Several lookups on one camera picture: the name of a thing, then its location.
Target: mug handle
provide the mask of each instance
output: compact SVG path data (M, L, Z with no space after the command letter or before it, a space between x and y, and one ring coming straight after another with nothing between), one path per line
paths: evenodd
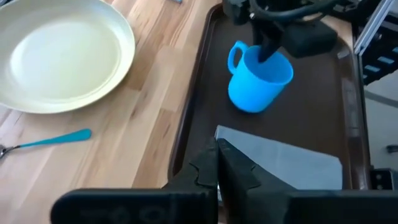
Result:
M227 65L228 65L229 71L232 74L236 73L236 67L234 65L234 58L235 58L236 51L238 49L241 50L242 51L242 55L243 55L247 51L248 48L249 47L244 42L237 41L235 43L235 45L232 47L232 49L229 51Z

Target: spoon handle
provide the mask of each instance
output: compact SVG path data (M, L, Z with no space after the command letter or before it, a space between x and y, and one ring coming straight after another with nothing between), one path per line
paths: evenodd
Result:
M39 146L44 144L61 144L67 142L75 142L75 141L84 141L91 137L90 129L82 129L80 131L76 131L74 133L66 134L63 136L45 139L37 142L21 144L20 147L29 147L29 146Z

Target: white plate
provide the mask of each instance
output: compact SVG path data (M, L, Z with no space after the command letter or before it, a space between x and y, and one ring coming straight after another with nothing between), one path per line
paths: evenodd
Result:
M125 18L99 0L16 0L0 8L0 103L28 113L88 105L135 53Z

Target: tray rim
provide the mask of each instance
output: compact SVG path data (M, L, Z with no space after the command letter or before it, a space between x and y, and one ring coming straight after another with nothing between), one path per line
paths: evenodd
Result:
M214 24L212 24L212 18L213 18L213 14L220 9L220 7L222 7L222 3L216 4L214 5L207 13L206 15L206 20L205 20L205 24L203 27L203 32L202 32L202 36L201 36L201 40L198 46L198 52L195 58L195 65L193 67L192 73L191 73L191 80L188 86L188 92L185 98L185 103L183 106L183 110L182 110L182 115L180 117L180 121L178 124L178 130L177 130L177 135L175 137L174 143L173 143L173 147L172 147L172 152L170 155L170 160L169 160L169 168L167 171L167 178L170 180L172 179L172 177L174 177L175 175L178 174L178 172L181 170L183 164L179 164L178 167L175 166L175 161L176 159L179 159L180 161L183 161L183 158L185 157L185 151L186 149L183 151L183 153L177 153L181 150L182 145L187 145L188 143L188 137L189 137L189 129L191 127L192 122L188 122L189 120L192 120L193 118L193 113L189 113L190 110L193 109L192 104L195 104L195 94L196 94L196 90L197 90L197 81L199 76L197 75L197 73L199 72L200 69L200 62L202 61L203 57L206 57L206 55L203 55L203 52L206 49L206 43L209 42L211 40L211 38L206 38L208 36L208 33L210 31L213 30L214 28ZM355 42L359 31L358 31L358 26L355 24L351 24L352 26L352 32L353 32L353 43ZM364 99L364 90L363 90L363 80L362 80L362 69L361 69L361 57L359 55L355 55L352 51L351 51L351 63L353 64L353 66L351 66L353 68L353 73L354 73L354 77L359 79L356 80L355 84L359 85L356 86L357 88L355 88L356 90L356 96L359 96L356 101L357 101L357 105L359 106L358 108L358 119L360 121L360 127L364 133L361 133L361 144L363 145L363 161L364 161L364 166L367 167L368 169L371 168L370 165L370 151L369 151L369 138L368 138L368 126L367 126L367 122L366 122L366 110L365 110L365 99ZM363 183L360 184L359 186L353 185L352 182L352 175L353 175L353 169L351 167L351 162L350 162L350 185L352 189L361 189L361 190L367 190L370 188L371 184L370 184L370 178L369 178L369 172L364 171L364 175L362 176L362 179L364 179Z

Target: mug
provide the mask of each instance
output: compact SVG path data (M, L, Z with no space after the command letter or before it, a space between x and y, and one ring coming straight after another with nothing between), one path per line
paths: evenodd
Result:
M238 49L242 57L235 67L234 56ZM293 79L293 67L285 56L275 52L259 63L259 52L260 46L248 47L237 41L228 55L228 69L232 73L229 98L236 107L248 113L266 109Z

